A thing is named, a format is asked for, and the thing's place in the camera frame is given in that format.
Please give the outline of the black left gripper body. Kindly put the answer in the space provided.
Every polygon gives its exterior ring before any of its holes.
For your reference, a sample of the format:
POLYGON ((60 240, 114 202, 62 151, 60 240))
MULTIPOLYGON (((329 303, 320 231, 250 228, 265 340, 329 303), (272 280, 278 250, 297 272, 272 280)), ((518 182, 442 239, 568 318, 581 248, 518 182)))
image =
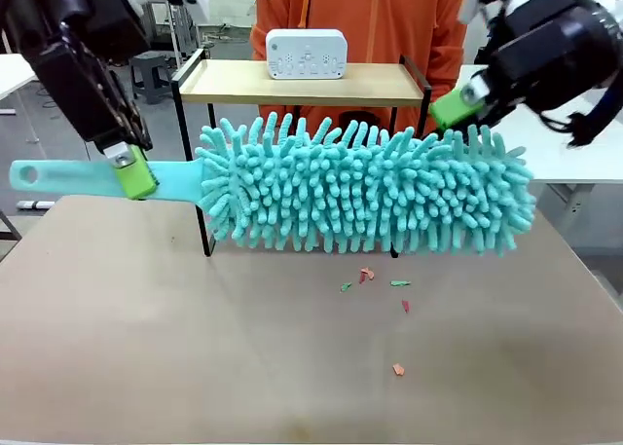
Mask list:
POLYGON ((0 0, 0 31, 30 64, 124 61, 148 49, 146 0, 0 0))

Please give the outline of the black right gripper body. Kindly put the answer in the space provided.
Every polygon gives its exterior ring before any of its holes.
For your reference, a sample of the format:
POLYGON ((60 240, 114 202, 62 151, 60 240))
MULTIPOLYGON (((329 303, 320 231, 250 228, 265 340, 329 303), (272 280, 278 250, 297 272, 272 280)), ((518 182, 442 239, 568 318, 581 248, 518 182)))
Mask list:
POLYGON ((623 67, 623 28, 598 0, 530 0, 492 24, 487 99, 519 99, 548 111, 623 67))

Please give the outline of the teal chenille duster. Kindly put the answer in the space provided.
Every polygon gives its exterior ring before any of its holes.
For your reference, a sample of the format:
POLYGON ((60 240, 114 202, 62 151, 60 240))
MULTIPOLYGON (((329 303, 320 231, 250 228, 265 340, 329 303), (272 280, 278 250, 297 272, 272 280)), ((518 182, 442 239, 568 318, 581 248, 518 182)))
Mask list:
POLYGON ((485 127, 416 139, 288 124, 204 128, 192 161, 148 164, 143 198, 196 205, 214 238, 251 248, 503 253, 531 229, 523 149, 485 127))

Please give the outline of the white sound machine box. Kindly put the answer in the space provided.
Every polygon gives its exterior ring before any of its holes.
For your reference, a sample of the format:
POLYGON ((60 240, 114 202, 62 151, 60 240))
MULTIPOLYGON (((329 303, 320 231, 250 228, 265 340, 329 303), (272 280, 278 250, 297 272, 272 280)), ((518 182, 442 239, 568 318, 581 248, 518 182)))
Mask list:
POLYGON ((266 61, 275 80, 336 80, 345 75, 348 42, 338 29, 272 29, 266 61))

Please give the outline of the person left forearm orange sleeve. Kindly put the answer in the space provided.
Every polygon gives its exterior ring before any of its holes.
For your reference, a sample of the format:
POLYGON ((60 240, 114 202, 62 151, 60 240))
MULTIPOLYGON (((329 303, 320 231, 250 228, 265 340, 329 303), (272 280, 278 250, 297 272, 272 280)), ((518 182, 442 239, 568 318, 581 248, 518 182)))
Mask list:
POLYGON ((431 100, 449 93, 456 85, 463 62, 461 47, 435 47, 431 49, 425 78, 431 86, 431 100))

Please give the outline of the large white table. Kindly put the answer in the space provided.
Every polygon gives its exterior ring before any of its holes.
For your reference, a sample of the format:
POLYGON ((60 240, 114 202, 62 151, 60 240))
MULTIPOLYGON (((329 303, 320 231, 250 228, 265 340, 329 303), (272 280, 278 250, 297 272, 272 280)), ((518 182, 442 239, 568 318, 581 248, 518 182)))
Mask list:
POLYGON ((492 130, 508 148, 526 148, 523 158, 533 172, 531 189, 539 202, 544 204, 550 192, 563 206, 552 219, 560 229, 572 225, 595 187, 623 186, 623 112, 590 145, 577 148, 568 146, 569 135, 547 129, 523 105, 492 130))

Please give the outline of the grey plastic stool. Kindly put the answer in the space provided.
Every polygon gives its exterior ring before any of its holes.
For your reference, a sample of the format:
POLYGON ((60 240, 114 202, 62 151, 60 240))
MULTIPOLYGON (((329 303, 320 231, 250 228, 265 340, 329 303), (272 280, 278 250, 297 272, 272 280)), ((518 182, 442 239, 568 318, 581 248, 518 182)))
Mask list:
POLYGON ((128 66, 134 99, 143 96, 148 104, 157 104, 172 94, 171 77, 164 56, 143 53, 134 56, 128 66))

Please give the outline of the white side table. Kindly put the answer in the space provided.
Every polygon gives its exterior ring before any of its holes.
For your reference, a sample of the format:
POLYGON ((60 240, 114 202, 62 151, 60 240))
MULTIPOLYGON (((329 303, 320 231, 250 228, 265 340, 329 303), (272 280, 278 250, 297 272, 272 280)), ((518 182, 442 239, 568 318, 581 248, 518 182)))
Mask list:
POLYGON ((20 89, 37 76, 20 54, 0 54, 0 100, 20 89))

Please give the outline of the white metal-leg desk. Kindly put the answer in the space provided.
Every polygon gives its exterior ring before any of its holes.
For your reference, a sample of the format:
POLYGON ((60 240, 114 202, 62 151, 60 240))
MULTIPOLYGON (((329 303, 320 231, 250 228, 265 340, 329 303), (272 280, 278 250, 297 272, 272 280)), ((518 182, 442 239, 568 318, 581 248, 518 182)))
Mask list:
POLYGON ((158 52, 180 68, 202 44, 198 27, 188 10, 165 2, 143 6, 142 22, 151 51, 158 52))

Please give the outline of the person orange hoodie torso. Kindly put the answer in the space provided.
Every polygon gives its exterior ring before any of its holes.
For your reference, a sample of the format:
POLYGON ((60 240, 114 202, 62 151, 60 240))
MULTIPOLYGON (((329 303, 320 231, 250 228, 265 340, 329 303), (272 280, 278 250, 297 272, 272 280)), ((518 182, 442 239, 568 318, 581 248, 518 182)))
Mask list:
POLYGON ((425 77, 432 48, 461 47, 463 0, 256 0, 250 33, 253 57, 266 57, 266 35, 275 28, 338 29, 348 61, 396 63, 409 58, 425 77))

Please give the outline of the two-tier wooden black-frame shelf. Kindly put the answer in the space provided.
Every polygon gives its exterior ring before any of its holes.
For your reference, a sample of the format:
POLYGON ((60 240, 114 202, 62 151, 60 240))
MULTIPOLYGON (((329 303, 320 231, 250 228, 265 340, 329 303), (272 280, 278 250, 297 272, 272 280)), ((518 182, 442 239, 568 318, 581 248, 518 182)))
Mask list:
POLYGON ((311 130, 298 109, 424 107, 429 92, 406 62, 353 64, 338 80, 274 80, 251 60, 210 59, 197 52, 176 73, 175 103, 288 104, 251 125, 211 119, 201 146, 188 148, 200 176, 198 216, 209 242, 229 240, 328 253, 382 249, 414 252, 425 242, 414 130, 363 122, 311 130))

